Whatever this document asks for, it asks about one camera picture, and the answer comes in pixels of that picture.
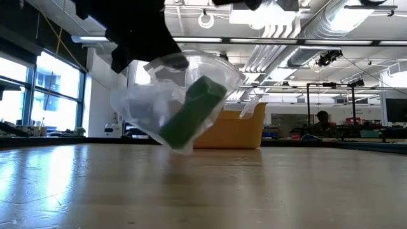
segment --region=monitor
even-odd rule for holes
[[[387,121],[407,123],[407,99],[386,99]]]

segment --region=man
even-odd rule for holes
[[[329,115],[326,111],[319,111],[317,114],[319,123],[312,127],[312,134],[318,137],[338,137],[336,127],[329,122]]]

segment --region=yellow bin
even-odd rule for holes
[[[215,124],[195,140],[194,148],[256,149],[260,147],[265,119],[265,103],[259,103],[249,119],[240,111],[222,111]]]

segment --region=table surface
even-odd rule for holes
[[[0,228],[407,228],[407,156],[80,144],[0,151]]]

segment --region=green sponge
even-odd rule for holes
[[[226,93],[224,86],[202,76],[186,91],[184,105],[161,128],[159,135],[171,148],[184,148]]]

